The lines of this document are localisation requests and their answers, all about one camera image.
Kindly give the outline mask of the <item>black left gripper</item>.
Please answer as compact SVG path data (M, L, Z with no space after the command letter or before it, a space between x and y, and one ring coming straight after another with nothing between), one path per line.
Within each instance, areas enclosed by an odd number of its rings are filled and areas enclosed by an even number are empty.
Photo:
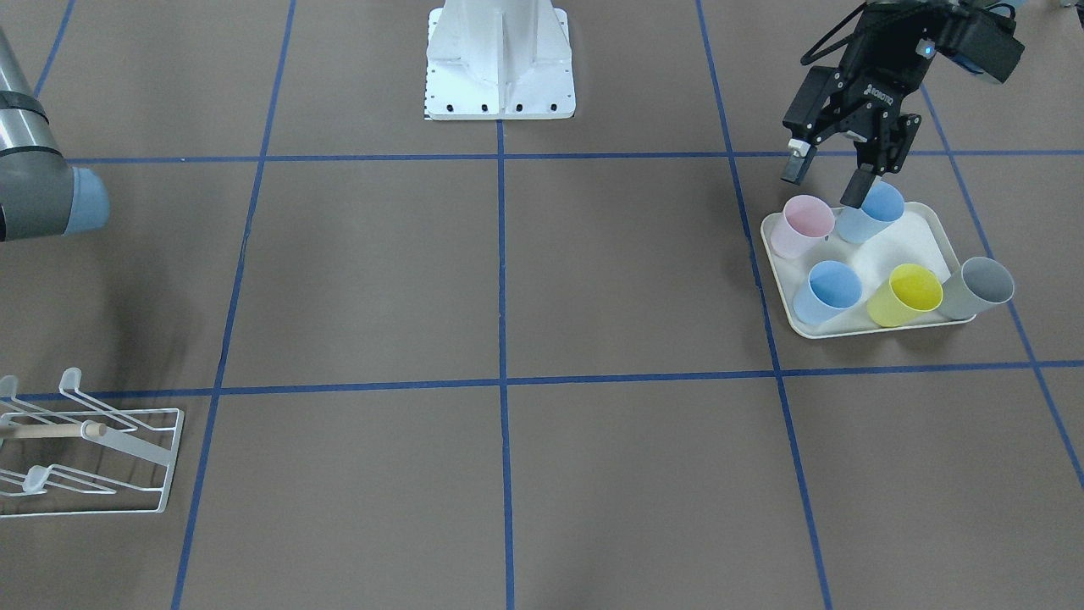
M780 178L800 186L830 137L853 142L857 167L840 197L862 208L872 186L896 173L921 117L905 114L933 59L1004 82L1025 46L1015 38L1019 1L863 1L800 60L805 80L783 116L789 130Z

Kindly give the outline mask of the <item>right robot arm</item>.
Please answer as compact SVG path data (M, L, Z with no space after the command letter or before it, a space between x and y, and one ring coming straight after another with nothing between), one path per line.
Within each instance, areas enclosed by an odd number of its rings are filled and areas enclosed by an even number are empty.
M1 37L1 241L69 236L108 223L108 190L59 151L44 107Z

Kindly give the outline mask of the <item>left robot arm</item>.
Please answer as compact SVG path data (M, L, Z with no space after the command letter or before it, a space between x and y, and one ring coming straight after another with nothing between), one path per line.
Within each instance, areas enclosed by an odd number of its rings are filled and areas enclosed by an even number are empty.
M863 1L803 53L805 80L783 116L790 134L783 181L802 184L821 144L853 142L856 167L841 204L859 208L872 186L896 174L922 118L903 101L921 88L933 59L994 82L1014 74L1025 46L1015 38L1017 1Z

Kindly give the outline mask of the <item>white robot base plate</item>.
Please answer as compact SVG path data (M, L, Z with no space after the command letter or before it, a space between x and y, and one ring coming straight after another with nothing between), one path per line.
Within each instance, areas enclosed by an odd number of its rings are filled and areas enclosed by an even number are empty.
M577 107L567 12L550 1L446 1L427 20L423 116L569 119Z

